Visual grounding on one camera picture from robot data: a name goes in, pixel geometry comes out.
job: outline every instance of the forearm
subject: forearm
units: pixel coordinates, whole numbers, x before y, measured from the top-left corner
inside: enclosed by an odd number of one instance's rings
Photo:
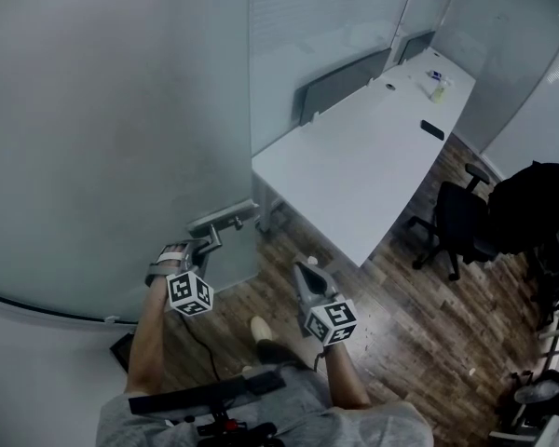
[[[130,349],[125,392],[158,394],[164,374],[164,308],[168,299],[166,279],[157,277],[149,288]]]
[[[358,376],[344,343],[329,348],[325,356],[329,390],[335,407],[368,409],[371,400]]]

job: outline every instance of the smartphone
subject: smartphone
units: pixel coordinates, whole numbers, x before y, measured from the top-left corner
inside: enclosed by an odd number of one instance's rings
[[[445,141],[445,133],[439,128],[434,127],[430,122],[427,122],[423,119],[420,122],[420,127],[424,129],[428,134],[435,136],[441,141]]]

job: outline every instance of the white wall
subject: white wall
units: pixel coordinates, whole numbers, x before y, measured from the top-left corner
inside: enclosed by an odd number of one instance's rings
[[[484,156],[505,178],[538,162],[559,162],[559,55]]]
[[[0,447],[88,447],[126,375],[109,346],[129,329],[0,309]]]

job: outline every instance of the desk leg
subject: desk leg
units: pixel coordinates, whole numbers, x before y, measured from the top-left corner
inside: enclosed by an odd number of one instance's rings
[[[261,230],[261,232],[267,232],[271,222],[271,204],[273,202],[272,192],[269,190],[266,183],[258,178],[256,181],[258,194],[257,202],[261,207],[259,212],[259,230]]]

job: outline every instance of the chair armrest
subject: chair armrest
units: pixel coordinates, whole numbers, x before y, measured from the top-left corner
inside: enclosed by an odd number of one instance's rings
[[[481,182],[489,185],[491,183],[491,178],[482,169],[478,169],[474,164],[466,164],[466,172],[472,177],[477,177]]]
[[[499,254],[499,250],[491,242],[478,237],[474,237],[474,249],[480,252],[489,260],[495,260]]]
[[[466,164],[466,172],[472,176],[472,180],[468,184],[468,187],[466,187],[469,192],[474,190],[474,188],[478,185],[478,182],[483,182],[486,185],[491,183],[491,179],[488,174],[484,172],[484,170],[478,169],[473,164]]]

